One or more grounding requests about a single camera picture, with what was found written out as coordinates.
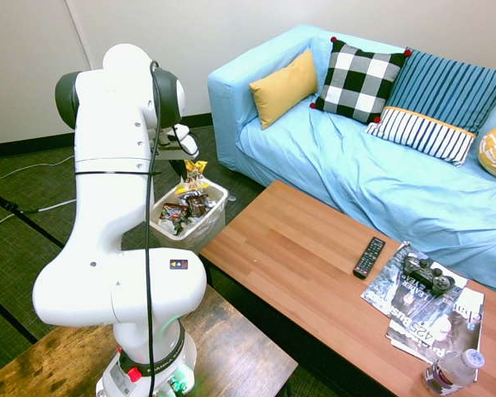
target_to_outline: cable on floor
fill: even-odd
[[[40,208],[40,209],[30,209],[30,210],[27,210],[27,211],[21,211],[21,213],[24,213],[24,214],[42,213],[44,211],[48,211],[50,209],[54,209],[54,208],[60,207],[62,205],[73,203],[74,201],[77,201],[77,200],[74,198],[73,200],[64,201],[63,203],[58,203],[58,204],[52,205],[50,207]],[[14,215],[15,215],[14,213],[11,213],[11,214],[7,215],[4,219],[0,220],[0,223],[2,223],[6,219],[9,219],[10,217],[12,217]]]
[[[39,167],[39,166],[43,166],[43,165],[54,166],[54,165],[63,164],[65,161],[72,159],[72,158],[74,158],[74,155],[71,155],[70,157],[66,157],[64,160],[59,161],[58,163],[54,163],[54,164],[48,163],[48,164],[28,165],[27,167],[22,167],[22,168],[19,168],[18,170],[14,170],[14,171],[10,172],[9,174],[5,174],[4,176],[0,176],[0,179],[4,179],[4,178],[8,177],[9,175],[15,174],[18,171],[27,170],[28,168],[31,168],[31,167]]]

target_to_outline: sofa cover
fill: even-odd
[[[365,51],[404,51],[301,25],[215,70],[208,92],[219,161],[264,186],[280,179],[496,290],[496,178],[477,156],[479,141],[496,127],[496,107],[460,168],[369,135],[365,124],[309,107],[322,90],[332,36]],[[261,131],[249,84],[307,48],[316,95]]]

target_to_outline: magazine cover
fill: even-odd
[[[443,314],[432,325],[432,344],[426,344],[393,320],[386,336],[394,346],[433,363],[448,352],[463,352],[470,348],[479,350],[483,312],[484,295],[464,288],[451,312]]]
[[[444,275],[452,277],[455,285],[444,294],[432,294],[422,282],[403,273],[404,258],[409,253],[428,260],[405,242],[361,296],[406,332],[431,345],[436,338],[431,332],[432,325],[452,311],[467,279],[433,261],[432,268],[439,268]]]

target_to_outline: plastic bottle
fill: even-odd
[[[422,383],[433,394],[451,395],[474,382],[476,370],[484,363],[484,357],[475,349],[450,352],[423,372]]]

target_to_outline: sofa armrest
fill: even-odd
[[[289,65],[323,30],[300,25],[235,58],[207,78],[217,157],[221,164],[236,169],[236,142],[242,128],[257,110],[250,83]]]

